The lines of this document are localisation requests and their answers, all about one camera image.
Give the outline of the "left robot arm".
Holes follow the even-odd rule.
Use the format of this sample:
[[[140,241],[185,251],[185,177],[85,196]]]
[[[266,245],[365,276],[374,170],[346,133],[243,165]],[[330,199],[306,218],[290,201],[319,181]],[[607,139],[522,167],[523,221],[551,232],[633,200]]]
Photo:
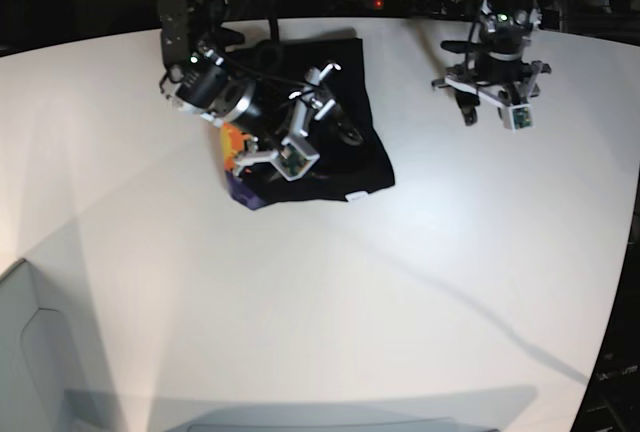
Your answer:
[[[446,68],[432,87],[453,91],[467,126],[477,122],[477,108],[483,103],[494,106],[511,131],[533,125],[531,100],[540,93],[537,79],[551,67],[539,60],[528,63],[523,55],[540,23],[536,0],[477,0],[467,38],[440,44],[462,61]]]

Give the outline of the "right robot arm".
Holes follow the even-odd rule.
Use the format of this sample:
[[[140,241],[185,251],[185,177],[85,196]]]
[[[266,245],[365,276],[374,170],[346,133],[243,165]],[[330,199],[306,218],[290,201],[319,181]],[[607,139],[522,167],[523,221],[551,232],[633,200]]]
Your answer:
[[[228,0],[158,0],[165,73],[161,94],[180,112],[240,133],[231,172],[270,165],[292,182],[320,160],[325,135],[361,146],[364,138],[327,84],[336,62],[312,66],[300,79],[278,72],[283,60],[278,21],[269,16],[269,40],[252,49],[255,64],[231,56],[242,33],[224,27]]]

